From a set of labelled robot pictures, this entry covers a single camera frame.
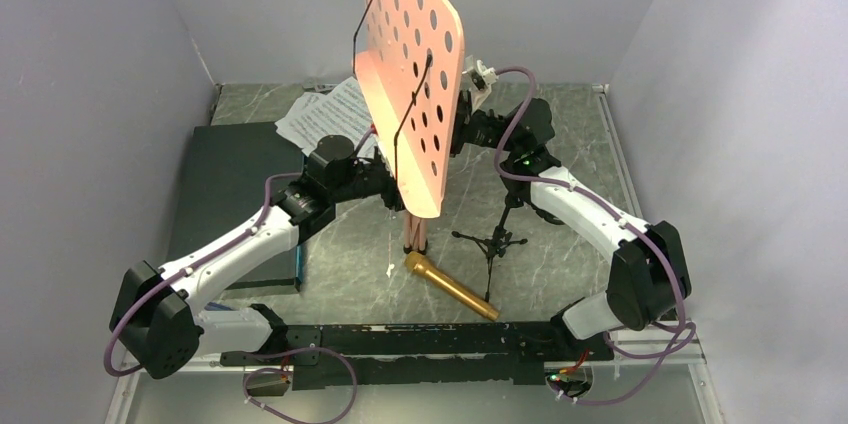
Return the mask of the pink perforated music stand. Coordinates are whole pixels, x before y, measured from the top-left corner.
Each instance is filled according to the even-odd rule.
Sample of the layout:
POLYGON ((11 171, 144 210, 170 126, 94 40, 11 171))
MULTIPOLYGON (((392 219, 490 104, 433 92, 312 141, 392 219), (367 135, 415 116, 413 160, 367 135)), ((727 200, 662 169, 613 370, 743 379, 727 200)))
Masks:
POLYGON ((449 0, 363 0, 353 73, 407 212, 403 246, 422 252, 440 216, 465 57, 449 0))

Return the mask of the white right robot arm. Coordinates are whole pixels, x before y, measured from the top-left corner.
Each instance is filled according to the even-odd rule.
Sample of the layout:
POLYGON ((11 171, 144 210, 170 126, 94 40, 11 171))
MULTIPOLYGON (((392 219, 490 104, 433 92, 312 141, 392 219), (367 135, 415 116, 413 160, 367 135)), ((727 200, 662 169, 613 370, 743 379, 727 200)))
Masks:
POLYGON ((607 284, 580 298, 551 320, 551 345, 574 359, 593 338, 618 328, 642 330, 685 301, 691 280, 678 230, 650 224, 586 188, 547 149, 555 135, 549 104, 539 98, 510 114, 475 110, 460 95, 451 152, 465 145, 501 149, 495 169, 507 190, 506 212, 524 205, 543 220, 576 231, 610 263, 607 284))

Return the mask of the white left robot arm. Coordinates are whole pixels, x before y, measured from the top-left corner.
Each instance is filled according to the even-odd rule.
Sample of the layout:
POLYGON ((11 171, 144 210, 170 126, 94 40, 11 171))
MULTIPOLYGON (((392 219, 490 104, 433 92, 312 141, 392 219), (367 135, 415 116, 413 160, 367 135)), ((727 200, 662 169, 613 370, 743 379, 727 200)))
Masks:
POLYGON ((379 149, 359 157, 352 141, 321 139, 300 174, 265 180, 260 208, 205 246, 154 267, 140 261, 124 273, 109 321, 104 370, 123 377, 140 370, 154 379, 193 357, 250 352, 272 364, 287 350, 285 323, 261 305, 209 311, 231 284, 271 258, 296 249, 336 218, 340 203, 383 198, 402 208, 396 177, 379 149))

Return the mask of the black microphone tripod stand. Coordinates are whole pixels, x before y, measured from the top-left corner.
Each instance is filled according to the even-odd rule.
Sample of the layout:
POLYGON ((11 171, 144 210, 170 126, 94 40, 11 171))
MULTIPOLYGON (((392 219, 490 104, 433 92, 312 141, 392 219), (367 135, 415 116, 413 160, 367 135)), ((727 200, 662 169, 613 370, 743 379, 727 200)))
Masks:
POLYGON ((451 232, 451 236, 453 238, 464 239, 474 242, 484 254, 487 263, 487 284, 483 300, 487 303, 489 303, 491 299, 491 281, 493 275, 494 260, 496 258, 503 258, 506 254, 506 250, 510 246, 525 245, 528 243, 528 240, 526 238, 515 240, 513 238, 513 233, 508 231, 505 227, 510 212, 513 209, 523 207, 525 204, 527 204, 527 201, 523 200, 517 194, 507 193, 504 197, 504 209, 490 237, 475 237, 468 234, 463 234, 456 230, 453 230, 451 232))

